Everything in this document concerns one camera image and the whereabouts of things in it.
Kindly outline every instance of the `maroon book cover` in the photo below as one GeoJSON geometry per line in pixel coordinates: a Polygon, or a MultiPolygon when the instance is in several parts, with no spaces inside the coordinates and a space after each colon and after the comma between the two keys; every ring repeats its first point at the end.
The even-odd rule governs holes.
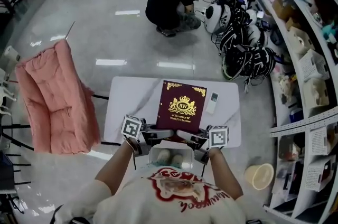
{"type": "Polygon", "coordinates": [[[163,81],[157,129],[199,131],[206,88],[163,81]]]}

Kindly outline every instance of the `black shoe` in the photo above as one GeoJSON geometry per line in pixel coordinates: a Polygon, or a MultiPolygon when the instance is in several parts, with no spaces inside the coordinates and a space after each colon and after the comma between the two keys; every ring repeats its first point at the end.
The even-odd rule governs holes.
{"type": "Polygon", "coordinates": [[[174,37],[176,33],[171,30],[162,30],[159,26],[156,27],[156,30],[162,33],[165,37],[174,37]]]}

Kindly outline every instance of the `storage bin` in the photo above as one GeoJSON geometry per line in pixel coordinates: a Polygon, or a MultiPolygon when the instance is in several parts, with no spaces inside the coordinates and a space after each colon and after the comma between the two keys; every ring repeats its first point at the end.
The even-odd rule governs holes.
{"type": "Polygon", "coordinates": [[[310,155],[328,155],[337,141],[336,127],[323,126],[311,130],[309,134],[310,155]]]}
{"type": "Polygon", "coordinates": [[[305,55],[309,49],[315,49],[307,33],[296,27],[290,27],[288,39],[291,49],[297,54],[305,55]]]}
{"type": "Polygon", "coordinates": [[[325,58],[316,51],[309,49],[307,53],[299,60],[302,68],[304,81],[310,78],[329,79],[325,58]]]}
{"type": "Polygon", "coordinates": [[[336,156],[331,155],[309,164],[306,172],[305,188],[317,192],[324,189],[333,177],[335,160],[336,156]]]}
{"type": "Polygon", "coordinates": [[[308,109],[327,106],[328,100],[326,84],[323,79],[312,78],[303,85],[305,106],[308,109]]]}

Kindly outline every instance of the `cardboard box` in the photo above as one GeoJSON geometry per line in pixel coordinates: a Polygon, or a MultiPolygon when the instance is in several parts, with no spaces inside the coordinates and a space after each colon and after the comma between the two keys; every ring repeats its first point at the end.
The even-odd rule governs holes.
{"type": "Polygon", "coordinates": [[[289,18],[289,20],[285,24],[286,29],[289,31],[291,27],[296,27],[297,29],[301,29],[302,26],[292,17],[289,18]]]}
{"type": "Polygon", "coordinates": [[[282,0],[275,0],[273,2],[273,9],[277,16],[284,21],[287,21],[295,13],[295,9],[290,4],[283,6],[282,0]]]}

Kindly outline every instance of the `white t-shirt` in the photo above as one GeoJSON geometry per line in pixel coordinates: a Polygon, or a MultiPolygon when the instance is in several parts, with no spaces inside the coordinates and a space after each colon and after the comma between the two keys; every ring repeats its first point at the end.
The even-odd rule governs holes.
{"type": "Polygon", "coordinates": [[[69,224],[74,217],[95,224],[244,224],[252,219],[272,223],[247,197],[235,201],[200,176],[171,166],[138,174],[115,196],[95,180],[61,207],[55,224],[69,224]]]}

